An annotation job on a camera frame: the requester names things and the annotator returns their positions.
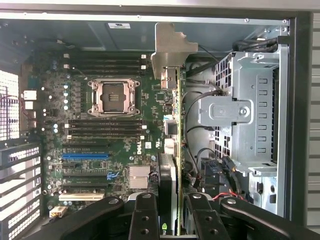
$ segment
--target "blue pcie slot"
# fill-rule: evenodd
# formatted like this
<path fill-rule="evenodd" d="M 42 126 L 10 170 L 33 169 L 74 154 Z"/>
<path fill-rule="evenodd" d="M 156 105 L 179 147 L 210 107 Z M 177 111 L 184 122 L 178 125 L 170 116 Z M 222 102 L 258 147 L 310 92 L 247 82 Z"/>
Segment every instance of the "blue pcie slot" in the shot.
<path fill-rule="evenodd" d="M 108 159 L 109 154 L 107 153 L 63 153 L 62 159 Z"/>

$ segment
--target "green circuit board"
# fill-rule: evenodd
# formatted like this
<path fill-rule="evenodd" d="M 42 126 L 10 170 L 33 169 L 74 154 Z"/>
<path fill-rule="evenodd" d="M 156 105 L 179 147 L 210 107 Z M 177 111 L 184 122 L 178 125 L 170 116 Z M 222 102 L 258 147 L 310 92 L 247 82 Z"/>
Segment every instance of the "green circuit board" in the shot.
<path fill-rule="evenodd" d="M 37 131 L 44 148 L 46 209 L 66 205 L 59 201 L 62 191 L 105 193 L 105 196 L 118 196 L 123 200 L 134 192 L 147 191 L 130 187 L 129 168 L 150 166 L 152 170 L 157 167 L 155 157 L 164 151 L 166 138 L 164 116 L 173 113 L 173 91 L 161 89 L 161 81 L 154 79 L 150 56 L 146 54 L 143 59 L 141 56 L 141 53 L 125 52 L 34 54 L 28 87 L 37 89 L 38 98 L 41 98 L 36 111 L 36 125 L 39 126 Z M 134 68 L 132 62 L 126 59 L 135 60 L 137 67 Z M 139 114 L 126 117 L 95 117 L 88 114 L 94 99 L 88 82 L 95 79 L 137 81 L 135 107 Z M 108 133 L 105 134 L 105 124 L 109 123 Z M 109 127 L 113 124 L 124 126 L 123 131 Z M 82 127 L 71 130 L 73 125 Z M 63 157 L 67 154 L 105 154 L 108 157 L 70 160 Z M 77 210 L 86 204 L 89 203 L 79 201 L 68 207 Z"/>

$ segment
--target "screw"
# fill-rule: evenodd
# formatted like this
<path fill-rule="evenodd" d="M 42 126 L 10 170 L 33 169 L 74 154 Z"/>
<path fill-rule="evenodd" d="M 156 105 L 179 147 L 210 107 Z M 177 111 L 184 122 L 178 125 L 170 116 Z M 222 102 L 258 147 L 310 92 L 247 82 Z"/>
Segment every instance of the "screw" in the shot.
<path fill-rule="evenodd" d="M 228 204 L 236 204 L 237 202 L 236 202 L 236 200 L 234 200 L 234 199 L 229 199 L 229 200 L 227 200 L 226 201 Z"/>
<path fill-rule="evenodd" d="M 109 204 L 116 204 L 117 202 L 119 202 L 119 200 L 115 198 L 115 199 L 109 201 Z"/>
<path fill-rule="evenodd" d="M 200 199 L 201 198 L 201 194 L 196 193 L 196 194 L 193 194 L 192 197 L 194 199 Z"/>
<path fill-rule="evenodd" d="M 142 197 L 143 197 L 144 199 L 149 199 L 149 198 L 151 198 L 151 194 L 148 193 L 148 194 L 143 195 Z"/>
<path fill-rule="evenodd" d="M 240 108 L 240 115 L 245 115 L 247 113 L 247 110 L 245 108 Z"/>

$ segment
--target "motherboard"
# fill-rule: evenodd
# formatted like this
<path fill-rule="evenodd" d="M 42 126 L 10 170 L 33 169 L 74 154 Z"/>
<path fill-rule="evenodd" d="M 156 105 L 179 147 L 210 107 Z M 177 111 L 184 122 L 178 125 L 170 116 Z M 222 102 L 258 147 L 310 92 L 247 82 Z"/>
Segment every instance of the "motherboard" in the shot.
<path fill-rule="evenodd" d="M 43 142 L 42 194 L 51 217 L 61 213 L 56 208 L 77 211 L 107 196 L 126 201 L 150 191 L 165 147 L 181 166 L 182 68 L 178 87 L 167 89 L 145 53 L 35 52 L 25 65 L 23 111 Z"/>

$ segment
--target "cpu socket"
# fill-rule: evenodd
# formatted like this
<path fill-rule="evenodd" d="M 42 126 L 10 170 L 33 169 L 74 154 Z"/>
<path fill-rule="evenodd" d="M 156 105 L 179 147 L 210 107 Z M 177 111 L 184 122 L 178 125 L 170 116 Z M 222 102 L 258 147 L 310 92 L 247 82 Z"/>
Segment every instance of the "cpu socket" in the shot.
<path fill-rule="evenodd" d="M 130 78 L 98 78 L 88 82 L 92 87 L 92 108 L 88 110 L 98 118 L 128 117 L 140 113 L 136 109 L 135 93 L 138 81 Z"/>

